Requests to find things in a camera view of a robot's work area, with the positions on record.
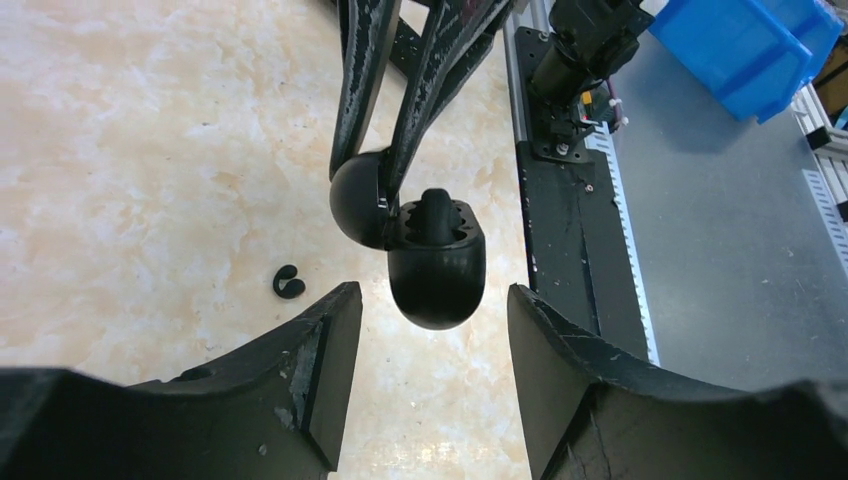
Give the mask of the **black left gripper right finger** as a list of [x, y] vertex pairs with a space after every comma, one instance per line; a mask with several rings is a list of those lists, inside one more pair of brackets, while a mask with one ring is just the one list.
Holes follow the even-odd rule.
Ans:
[[641, 360], [512, 285], [508, 330], [536, 479], [843, 479], [847, 385], [745, 392]]

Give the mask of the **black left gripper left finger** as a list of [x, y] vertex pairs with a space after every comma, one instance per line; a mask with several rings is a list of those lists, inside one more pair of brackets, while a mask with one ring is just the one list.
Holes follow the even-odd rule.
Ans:
[[1, 372], [5, 479], [324, 479], [339, 467], [363, 313], [355, 282], [167, 381]]

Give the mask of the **black earbud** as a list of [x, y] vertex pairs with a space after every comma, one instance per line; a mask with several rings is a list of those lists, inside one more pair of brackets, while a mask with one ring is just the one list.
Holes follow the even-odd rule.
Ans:
[[281, 299], [292, 300], [306, 291], [306, 284], [298, 278], [298, 269], [293, 264], [280, 267], [272, 280], [272, 289]]
[[466, 238], [460, 230], [462, 225], [463, 219], [449, 193], [428, 189], [410, 211], [406, 239], [425, 246], [446, 246]]

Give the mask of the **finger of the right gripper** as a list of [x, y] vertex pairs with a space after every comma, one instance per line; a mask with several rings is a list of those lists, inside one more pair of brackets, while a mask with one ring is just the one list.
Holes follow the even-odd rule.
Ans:
[[343, 80], [330, 154], [331, 178], [361, 149], [393, 46], [400, 3], [339, 1], [336, 7]]
[[398, 197], [427, 129], [490, 52], [513, 8], [512, 1], [435, 1], [430, 7], [382, 166], [389, 199]]

